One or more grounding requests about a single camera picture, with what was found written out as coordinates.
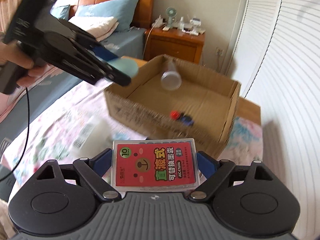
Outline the person's left hand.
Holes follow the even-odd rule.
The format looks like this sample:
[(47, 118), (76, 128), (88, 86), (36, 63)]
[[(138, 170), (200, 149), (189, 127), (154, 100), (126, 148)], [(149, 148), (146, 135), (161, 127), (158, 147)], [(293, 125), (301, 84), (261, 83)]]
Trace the person's left hand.
[(42, 67), (36, 66), (33, 60), (20, 50), (16, 42), (4, 44), (3, 37), (4, 33), (1, 32), (1, 66), (5, 65), (8, 62), (12, 62), (28, 70), (28, 73), (17, 81), (17, 84), (19, 86), (31, 86), (39, 78), (44, 76), (46, 72), (50, 71), (53, 68), (50, 65)]

